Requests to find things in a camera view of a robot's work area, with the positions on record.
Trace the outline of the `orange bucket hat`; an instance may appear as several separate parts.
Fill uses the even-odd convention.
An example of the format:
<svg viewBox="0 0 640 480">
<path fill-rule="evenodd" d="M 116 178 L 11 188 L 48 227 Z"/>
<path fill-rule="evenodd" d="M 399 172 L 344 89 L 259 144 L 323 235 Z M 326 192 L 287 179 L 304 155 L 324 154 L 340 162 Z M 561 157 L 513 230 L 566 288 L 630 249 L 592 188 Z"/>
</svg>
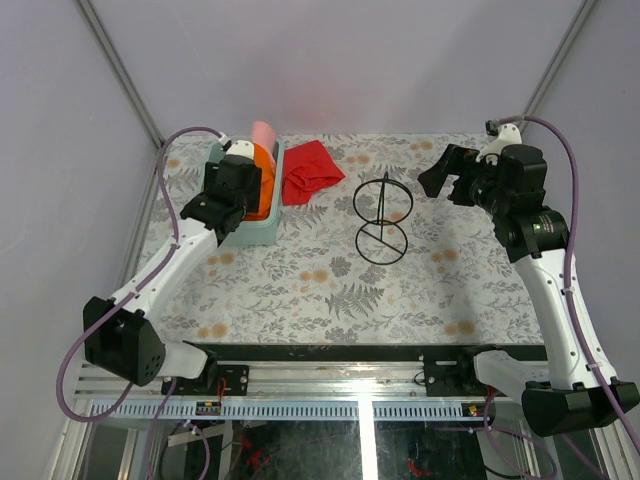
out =
<svg viewBox="0 0 640 480">
<path fill-rule="evenodd" d="M 257 143 L 254 146 L 254 163 L 261 169 L 261 188 L 258 211 L 249 213 L 246 221 L 266 220 L 270 214 L 274 186 L 275 186 L 275 163 L 271 154 Z"/>
</svg>

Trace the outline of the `pink bucket hat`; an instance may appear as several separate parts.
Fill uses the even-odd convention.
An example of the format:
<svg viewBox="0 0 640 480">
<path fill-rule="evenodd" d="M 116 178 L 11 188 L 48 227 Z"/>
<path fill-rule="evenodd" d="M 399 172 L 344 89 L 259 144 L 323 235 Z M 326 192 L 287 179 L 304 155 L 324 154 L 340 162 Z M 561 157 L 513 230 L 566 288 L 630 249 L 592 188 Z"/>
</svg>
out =
<svg viewBox="0 0 640 480">
<path fill-rule="evenodd" d="M 274 128 L 264 121 L 255 121 L 252 126 L 251 139 L 255 144 L 260 145 L 269 156 L 270 165 L 273 171 L 276 170 L 276 160 L 273 151 L 276 146 L 276 132 Z"/>
</svg>

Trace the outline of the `light green plastic bin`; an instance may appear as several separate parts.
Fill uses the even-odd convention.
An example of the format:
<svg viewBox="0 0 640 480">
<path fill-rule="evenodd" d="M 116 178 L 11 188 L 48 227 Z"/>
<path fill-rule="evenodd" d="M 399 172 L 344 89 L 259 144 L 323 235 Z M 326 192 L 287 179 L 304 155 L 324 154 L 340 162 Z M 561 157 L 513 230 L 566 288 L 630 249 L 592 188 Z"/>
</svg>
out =
<svg viewBox="0 0 640 480">
<path fill-rule="evenodd" d="M 216 158 L 220 152 L 219 144 L 213 146 L 206 161 L 219 162 Z M 279 143 L 273 151 L 276 160 L 275 186 L 268 218 L 262 221 L 246 221 L 249 214 L 244 207 L 233 207 L 208 198 L 204 192 L 204 208 L 206 210 L 206 226 L 213 226 L 216 231 L 226 235 L 223 240 L 225 246 L 265 246 L 275 242 L 276 223 L 280 208 L 280 194 L 282 186 L 282 165 Z"/>
</svg>

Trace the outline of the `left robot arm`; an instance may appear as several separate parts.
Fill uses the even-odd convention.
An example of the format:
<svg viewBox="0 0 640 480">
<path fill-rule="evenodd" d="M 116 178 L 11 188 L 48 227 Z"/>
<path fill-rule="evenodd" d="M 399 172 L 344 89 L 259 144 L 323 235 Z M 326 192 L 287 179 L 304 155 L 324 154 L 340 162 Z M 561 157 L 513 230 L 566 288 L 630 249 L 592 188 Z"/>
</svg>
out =
<svg viewBox="0 0 640 480">
<path fill-rule="evenodd" d="M 176 232 L 110 298 L 93 297 L 85 305 L 89 363 L 137 386 L 174 377 L 201 395 L 217 387 L 212 354 L 187 341 L 161 339 L 154 324 L 195 267 L 257 211 L 261 177 L 251 153 L 229 151 L 207 165 L 203 190 L 182 209 Z"/>
</svg>

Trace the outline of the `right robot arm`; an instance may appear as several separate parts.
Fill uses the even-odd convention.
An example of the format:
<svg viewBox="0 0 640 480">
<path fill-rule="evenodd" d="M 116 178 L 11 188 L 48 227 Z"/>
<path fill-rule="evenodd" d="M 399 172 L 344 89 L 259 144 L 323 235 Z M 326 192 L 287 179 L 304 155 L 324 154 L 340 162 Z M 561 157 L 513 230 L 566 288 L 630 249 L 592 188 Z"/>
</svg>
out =
<svg viewBox="0 0 640 480">
<path fill-rule="evenodd" d="M 482 347 L 456 369 L 457 385 L 472 395 L 491 386 L 517 401 L 540 437 L 608 426 L 639 403 L 638 387 L 618 378 L 593 330 L 568 251 L 569 229 L 544 203 L 546 173 L 536 147 L 512 144 L 481 154 L 450 144 L 418 177 L 435 198 L 455 176 L 449 200 L 489 214 L 534 306 L 547 354 L 547 370 L 538 370 Z"/>
</svg>

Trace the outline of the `red folded cloth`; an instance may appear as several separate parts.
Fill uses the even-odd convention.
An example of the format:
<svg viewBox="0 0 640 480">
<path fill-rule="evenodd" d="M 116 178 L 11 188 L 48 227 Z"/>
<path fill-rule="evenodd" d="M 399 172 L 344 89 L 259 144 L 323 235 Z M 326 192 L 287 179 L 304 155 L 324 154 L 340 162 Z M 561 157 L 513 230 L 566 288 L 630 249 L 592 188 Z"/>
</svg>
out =
<svg viewBox="0 0 640 480">
<path fill-rule="evenodd" d="M 283 204 L 307 204 L 314 193 L 334 186 L 344 178 L 345 174 L 319 140 L 288 148 L 283 158 Z"/>
</svg>

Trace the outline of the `floral table mat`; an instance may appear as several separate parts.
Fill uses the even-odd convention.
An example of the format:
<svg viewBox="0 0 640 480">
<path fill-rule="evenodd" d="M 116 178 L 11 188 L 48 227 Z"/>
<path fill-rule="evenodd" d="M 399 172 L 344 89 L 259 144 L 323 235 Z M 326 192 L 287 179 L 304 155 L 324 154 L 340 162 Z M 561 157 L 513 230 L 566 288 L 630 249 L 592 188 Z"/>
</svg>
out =
<svg viewBox="0 0 640 480">
<path fill-rule="evenodd" d="M 478 208 L 426 197 L 418 175 L 464 134 L 338 134 L 321 143 L 345 174 L 281 210 L 270 246 L 222 246 L 205 257 L 155 322 L 163 340 L 305 344 L 538 344 L 519 275 Z M 355 189 L 385 172 L 414 197 L 401 224 L 409 249 L 390 266 L 356 252 Z"/>
</svg>

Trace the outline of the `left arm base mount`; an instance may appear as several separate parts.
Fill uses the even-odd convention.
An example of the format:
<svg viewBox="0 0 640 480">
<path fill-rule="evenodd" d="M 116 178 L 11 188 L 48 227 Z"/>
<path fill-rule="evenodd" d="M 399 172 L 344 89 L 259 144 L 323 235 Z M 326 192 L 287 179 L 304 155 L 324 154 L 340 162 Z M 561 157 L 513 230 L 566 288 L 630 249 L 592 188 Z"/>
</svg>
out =
<svg viewBox="0 0 640 480">
<path fill-rule="evenodd" d="M 208 396 L 225 399 L 246 396 L 250 367 L 238 364 L 211 364 L 195 379 L 178 378 L 173 395 Z"/>
</svg>

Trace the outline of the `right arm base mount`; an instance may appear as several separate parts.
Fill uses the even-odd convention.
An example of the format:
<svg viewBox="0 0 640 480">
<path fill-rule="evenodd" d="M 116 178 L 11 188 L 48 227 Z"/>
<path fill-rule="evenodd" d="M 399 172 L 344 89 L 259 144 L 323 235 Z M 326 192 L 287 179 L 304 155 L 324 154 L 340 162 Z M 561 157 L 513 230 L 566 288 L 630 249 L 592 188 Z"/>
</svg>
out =
<svg viewBox="0 0 640 480">
<path fill-rule="evenodd" d="M 471 350 L 425 350 L 419 355 L 422 384 L 428 397 L 484 397 L 487 388 L 476 378 Z"/>
</svg>

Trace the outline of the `aluminium rail frame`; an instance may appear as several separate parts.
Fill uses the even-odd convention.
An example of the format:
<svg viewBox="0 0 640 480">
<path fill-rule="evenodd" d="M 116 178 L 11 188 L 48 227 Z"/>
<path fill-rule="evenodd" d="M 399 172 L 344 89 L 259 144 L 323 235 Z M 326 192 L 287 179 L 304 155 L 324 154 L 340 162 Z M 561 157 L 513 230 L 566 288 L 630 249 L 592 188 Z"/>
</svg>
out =
<svg viewBox="0 0 640 480">
<path fill-rule="evenodd" d="M 116 419 L 332 419 L 353 417 L 358 401 L 373 401 L 382 420 L 469 420 L 483 397 L 428 397 L 419 355 L 425 350 L 497 347 L 538 370 L 547 367 L 542 345 L 474 344 L 197 344 L 214 364 L 250 367 L 246 396 L 225 399 L 173 395 L 177 379 L 157 377 L 134 385 L 84 362 L 73 390 L 79 422 L 63 431 L 51 477 L 76 479 L 98 422 Z"/>
</svg>

